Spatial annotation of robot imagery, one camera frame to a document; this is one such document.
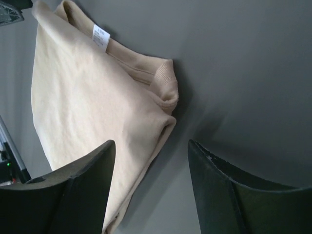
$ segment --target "clothing tag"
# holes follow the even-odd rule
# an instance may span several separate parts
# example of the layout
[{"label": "clothing tag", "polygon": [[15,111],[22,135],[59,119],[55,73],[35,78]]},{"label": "clothing tag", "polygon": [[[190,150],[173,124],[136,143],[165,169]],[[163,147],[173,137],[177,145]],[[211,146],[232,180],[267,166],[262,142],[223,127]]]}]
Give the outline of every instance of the clothing tag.
[{"label": "clothing tag", "polygon": [[106,51],[111,35],[98,27],[96,24],[93,27],[92,40]]}]

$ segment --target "gray backdrop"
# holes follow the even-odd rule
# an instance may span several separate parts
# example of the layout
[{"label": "gray backdrop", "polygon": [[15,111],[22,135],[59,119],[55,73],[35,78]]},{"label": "gray backdrop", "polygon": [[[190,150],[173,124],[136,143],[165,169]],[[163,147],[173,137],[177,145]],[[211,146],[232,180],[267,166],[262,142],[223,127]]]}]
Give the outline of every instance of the gray backdrop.
[{"label": "gray backdrop", "polygon": [[[55,7],[59,0],[49,0]],[[187,142],[272,181],[312,185],[312,2],[78,0],[125,46],[172,58],[178,120],[117,234],[199,234]],[[0,28],[0,115],[32,176],[50,171],[32,124],[37,22]]]}]

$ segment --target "sweater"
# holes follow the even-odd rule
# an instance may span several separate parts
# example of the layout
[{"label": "sweater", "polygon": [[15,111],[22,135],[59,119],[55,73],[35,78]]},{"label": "sweater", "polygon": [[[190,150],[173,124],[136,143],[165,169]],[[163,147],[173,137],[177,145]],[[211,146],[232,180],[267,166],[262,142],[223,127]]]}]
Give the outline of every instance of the sweater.
[{"label": "sweater", "polygon": [[36,132],[52,170],[115,141],[103,224],[111,234],[176,124],[173,61],[113,39],[105,51],[92,40],[95,24],[69,0],[55,12],[37,1],[33,15],[39,23],[31,90]]}]

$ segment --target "beige sweater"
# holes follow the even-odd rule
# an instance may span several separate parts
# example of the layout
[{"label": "beige sweater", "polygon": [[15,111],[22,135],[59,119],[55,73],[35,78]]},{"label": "beige sweater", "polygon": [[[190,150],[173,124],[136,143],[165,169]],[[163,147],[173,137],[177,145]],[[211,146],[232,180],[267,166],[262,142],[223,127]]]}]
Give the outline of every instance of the beige sweater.
[{"label": "beige sweater", "polygon": [[123,219],[132,194],[171,133],[178,100],[172,60],[138,54],[110,39],[72,1],[53,13],[37,1],[32,81],[34,125],[53,170],[116,142],[103,233]]}]

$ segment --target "black plastic part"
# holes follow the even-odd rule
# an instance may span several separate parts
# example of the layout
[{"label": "black plastic part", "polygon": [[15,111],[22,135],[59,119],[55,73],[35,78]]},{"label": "black plastic part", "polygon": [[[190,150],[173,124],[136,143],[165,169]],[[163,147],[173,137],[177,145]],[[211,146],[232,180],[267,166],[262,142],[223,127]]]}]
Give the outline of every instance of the black plastic part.
[{"label": "black plastic part", "polygon": [[24,10],[33,7],[33,3],[31,0],[1,0],[1,1],[10,4],[19,10]]},{"label": "black plastic part", "polygon": [[312,188],[261,179],[193,140],[188,158],[202,234],[312,233]]},{"label": "black plastic part", "polygon": [[10,166],[7,165],[8,161],[0,162],[0,184],[11,181]]},{"label": "black plastic part", "polygon": [[27,184],[0,187],[1,234],[100,234],[115,143]]},{"label": "black plastic part", "polygon": [[14,168],[14,172],[18,177],[18,180],[21,181],[22,183],[26,183],[27,181],[31,180],[31,177],[27,171],[27,169],[20,169],[16,158],[14,157],[12,150],[10,148],[10,146],[8,145],[7,142],[5,142],[4,144],[5,147],[5,151],[7,153],[7,159],[11,162],[13,168]]}]

